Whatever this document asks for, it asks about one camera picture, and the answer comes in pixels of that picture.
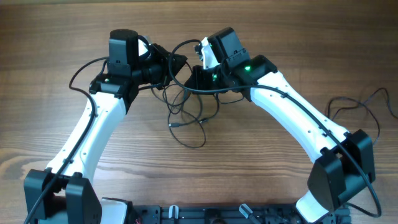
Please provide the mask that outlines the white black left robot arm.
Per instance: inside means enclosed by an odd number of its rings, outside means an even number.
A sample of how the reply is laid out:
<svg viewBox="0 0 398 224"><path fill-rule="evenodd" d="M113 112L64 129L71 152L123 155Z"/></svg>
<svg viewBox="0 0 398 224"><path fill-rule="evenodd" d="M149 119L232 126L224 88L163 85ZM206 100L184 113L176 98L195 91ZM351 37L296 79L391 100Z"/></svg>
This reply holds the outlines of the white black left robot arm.
<svg viewBox="0 0 398 224"><path fill-rule="evenodd" d="M132 202L99 198L93 177L99 159L138 93L166 87L187 62L134 30L109 35L109 54L90 83L86 108L60 152L24 179L26 223L139 223Z"/></svg>

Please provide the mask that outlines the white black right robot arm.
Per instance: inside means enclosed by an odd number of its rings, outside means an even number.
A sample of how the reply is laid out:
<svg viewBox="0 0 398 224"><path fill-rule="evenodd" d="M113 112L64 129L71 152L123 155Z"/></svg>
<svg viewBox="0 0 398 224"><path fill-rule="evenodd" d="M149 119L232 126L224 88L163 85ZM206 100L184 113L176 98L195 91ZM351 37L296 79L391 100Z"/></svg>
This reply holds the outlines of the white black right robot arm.
<svg viewBox="0 0 398 224"><path fill-rule="evenodd" d="M185 86L210 95L235 91L273 116L303 147L313 167L308 191L295 209L307 223L348 205L375 180L373 142L321 114L287 82L265 56L250 57L235 31L227 27L195 41L201 65Z"/></svg>

